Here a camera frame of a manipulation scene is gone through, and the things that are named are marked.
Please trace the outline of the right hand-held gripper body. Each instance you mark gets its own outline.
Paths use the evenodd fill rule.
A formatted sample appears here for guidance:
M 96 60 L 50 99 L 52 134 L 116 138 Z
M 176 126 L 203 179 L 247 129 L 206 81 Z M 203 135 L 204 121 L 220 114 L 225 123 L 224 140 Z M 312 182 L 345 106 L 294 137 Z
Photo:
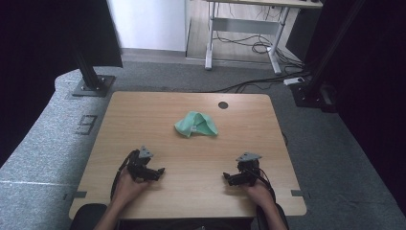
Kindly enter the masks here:
M 260 176 L 259 160 L 261 156 L 251 152 L 244 152 L 237 159 L 237 168 L 239 170 L 238 183 L 249 184 L 253 186 Z

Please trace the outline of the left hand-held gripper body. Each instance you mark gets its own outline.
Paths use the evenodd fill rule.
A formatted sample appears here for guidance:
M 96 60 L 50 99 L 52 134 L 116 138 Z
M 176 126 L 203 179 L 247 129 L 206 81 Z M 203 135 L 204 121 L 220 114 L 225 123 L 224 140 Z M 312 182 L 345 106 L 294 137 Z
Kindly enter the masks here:
M 149 150 L 142 146 L 140 149 L 133 150 L 129 154 L 127 170 L 129 171 L 133 180 L 141 178 L 144 180 L 153 180 L 154 172 L 147 167 L 148 162 L 153 156 Z

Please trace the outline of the green cloth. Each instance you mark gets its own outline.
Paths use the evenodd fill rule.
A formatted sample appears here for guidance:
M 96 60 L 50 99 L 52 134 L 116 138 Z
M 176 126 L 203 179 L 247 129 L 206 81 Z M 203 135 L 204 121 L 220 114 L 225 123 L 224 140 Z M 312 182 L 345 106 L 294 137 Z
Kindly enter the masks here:
M 211 116 L 190 111 L 180 121 L 174 124 L 176 131 L 186 137 L 191 137 L 193 133 L 216 136 L 218 134 L 217 127 Z

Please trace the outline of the person's left hand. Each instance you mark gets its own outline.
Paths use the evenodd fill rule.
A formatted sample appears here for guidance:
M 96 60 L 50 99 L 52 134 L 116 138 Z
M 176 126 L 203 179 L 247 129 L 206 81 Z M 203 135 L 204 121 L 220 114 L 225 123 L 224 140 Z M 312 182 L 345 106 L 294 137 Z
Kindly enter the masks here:
M 149 181 L 134 181 L 127 169 L 123 169 L 119 176 L 112 201 L 125 206 L 139 196 L 148 186 Z

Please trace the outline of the person's right hand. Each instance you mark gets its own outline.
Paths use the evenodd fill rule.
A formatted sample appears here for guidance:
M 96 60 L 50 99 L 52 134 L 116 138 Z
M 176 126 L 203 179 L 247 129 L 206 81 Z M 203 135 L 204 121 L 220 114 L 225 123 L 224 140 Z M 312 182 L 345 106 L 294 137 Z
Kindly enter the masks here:
M 243 185 L 241 189 L 261 208 L 269 207 L 275 203 L 274 198 L 262 183 L 253 186 Z

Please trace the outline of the grey floor socket cover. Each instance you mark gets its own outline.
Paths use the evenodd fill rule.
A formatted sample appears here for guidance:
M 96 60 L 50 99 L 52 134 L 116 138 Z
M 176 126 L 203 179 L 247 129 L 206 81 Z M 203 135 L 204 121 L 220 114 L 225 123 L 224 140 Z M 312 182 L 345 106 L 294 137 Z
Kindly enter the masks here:
M 89 135 L 97 121 L 97 118 L 97 115 L 83 115 L 79 120 L 75 133 L 79 135 Z

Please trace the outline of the grey tape strip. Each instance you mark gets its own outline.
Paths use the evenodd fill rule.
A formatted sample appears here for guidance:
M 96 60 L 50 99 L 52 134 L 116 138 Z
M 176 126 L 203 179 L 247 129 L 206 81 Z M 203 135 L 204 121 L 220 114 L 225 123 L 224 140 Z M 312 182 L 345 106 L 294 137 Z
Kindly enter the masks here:
M 86 195 L 87 195 L 87 192 L 85 192 L 85 191 L 76 191 L 71 194 L 66 193 L 63 196 L 63 200 L 74 200 L 75 198 L 85 198 Z

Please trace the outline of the person's dark clothing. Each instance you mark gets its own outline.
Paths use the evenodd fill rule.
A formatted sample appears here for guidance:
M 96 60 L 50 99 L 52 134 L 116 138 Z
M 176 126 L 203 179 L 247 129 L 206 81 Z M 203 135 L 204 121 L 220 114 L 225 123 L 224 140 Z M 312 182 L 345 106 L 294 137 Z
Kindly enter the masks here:
M 91 203 L 83 205 L 75 214 L 70 230 L 93 230 L 106 210 L 107 206 L 105 204 Z M 264 230 L 268 226 L 266 214 L 260 206 L 256 207 L 256 212 L 259 228 Z

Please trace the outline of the black curtain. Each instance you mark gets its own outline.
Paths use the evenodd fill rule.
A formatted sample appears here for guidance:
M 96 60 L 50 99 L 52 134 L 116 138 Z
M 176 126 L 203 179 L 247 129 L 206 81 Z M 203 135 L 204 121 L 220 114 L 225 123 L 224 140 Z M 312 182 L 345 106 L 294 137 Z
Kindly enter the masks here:
M 340 117 L 406 215 L 406 0 L 365 0 L 328 82 Z
M 81 59 L 123 65 L 107 0 L 0 0 L 0 167 Z

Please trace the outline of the black metal stand with base plate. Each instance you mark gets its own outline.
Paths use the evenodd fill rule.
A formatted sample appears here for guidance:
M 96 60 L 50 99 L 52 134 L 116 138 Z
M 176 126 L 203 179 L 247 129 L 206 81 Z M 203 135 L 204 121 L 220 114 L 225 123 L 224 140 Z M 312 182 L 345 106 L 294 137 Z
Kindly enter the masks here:
M 72 92 L 72 95 L 74 97 L 106 97 L 115 77 L 98 75 L 93 66 L 86 61 L 80 50 L 76 50 L 75 60 L 82 79 Z

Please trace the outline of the white desk frame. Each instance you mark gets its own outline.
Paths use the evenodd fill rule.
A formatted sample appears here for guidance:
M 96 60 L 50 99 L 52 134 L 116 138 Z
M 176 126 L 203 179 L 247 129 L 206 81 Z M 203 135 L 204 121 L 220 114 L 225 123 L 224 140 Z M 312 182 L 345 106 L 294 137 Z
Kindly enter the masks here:
M 276 51 L 282 37 L 282 32 L 289 11 L 296 9 L 316 9 L 323 7 L 320 0 L 206 0 L 209 3 L 209 38 L 206 46 L 205 69 L 213 68 L 213 38 L 214 32 L 230 32 L 257 35 L 273 35 L 274 41 L 267 49 L 272 69 L 276 75 L 280 75 L 282 70 L 278 63 Z M 282 16 L 278 22 L 258 21 L 248 19 L 222 18 L 215 15 L 216 6 L 220 3 L 257 5 L 265 7 L 281 7 Z

